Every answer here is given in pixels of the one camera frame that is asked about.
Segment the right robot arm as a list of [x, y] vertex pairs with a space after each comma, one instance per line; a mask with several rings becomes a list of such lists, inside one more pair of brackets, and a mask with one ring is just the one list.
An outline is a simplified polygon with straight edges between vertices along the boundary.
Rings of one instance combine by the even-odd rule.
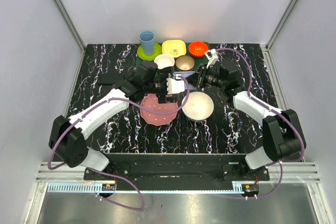
[[241, 74], [236, 65], [225, 61], [219, 67], [201, 64], [188, 77], [188, 82], [198, 89], [211, 86], [221, 90], [225, 102], [244, 112], [262, 127], [262, 147], [245, 156], [245, 163], [238, 167], [239, 176], [250, 180], [257, 169], [279, 161], [285, 161], [298, 154], [299, 160], [306, 149], [297, 113], [281, 110], [256, 98], [242, 84]]

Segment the phone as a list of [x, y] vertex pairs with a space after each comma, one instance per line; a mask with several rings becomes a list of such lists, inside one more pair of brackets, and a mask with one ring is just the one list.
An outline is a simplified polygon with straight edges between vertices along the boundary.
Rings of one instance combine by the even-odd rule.
[[195, 90], [196, 86], [192, 85], [192, 81], [190, 79], [190, 76], [192, 76], [194, 74], [195, 74], [194, 71], [186, 71], [186, 72], [176, 71], [176, 72], [173, 72], [173, 78], [178, 79], [179, 76], [183, 76], [188, 82], [189, 89], [190, 90]]

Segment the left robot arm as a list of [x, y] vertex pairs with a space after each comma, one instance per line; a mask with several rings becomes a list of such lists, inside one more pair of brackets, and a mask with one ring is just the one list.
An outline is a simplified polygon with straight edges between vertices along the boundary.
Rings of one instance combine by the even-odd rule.
[[113, 175], [109, 159], [102, 152], [88, 147], [86, 139], [108, 119], [131, 105], [137, 105], [147, 93], [156, 94], [160, 101], [164, 101], [172, 77], [173, 67], [159, 69], [153, 61], [141, 62], [128, 75], [104, 75], [102, 83], [113, 86], [107, 95], [78, 114], [69, 118], [60, 115], [54, 120], [49, 139], [51, 155], [48, 168], [57, 169], [51, 163], [54, 156], [58, 156], [70, 168], [92, 168], [99, 178], [109, 179]]

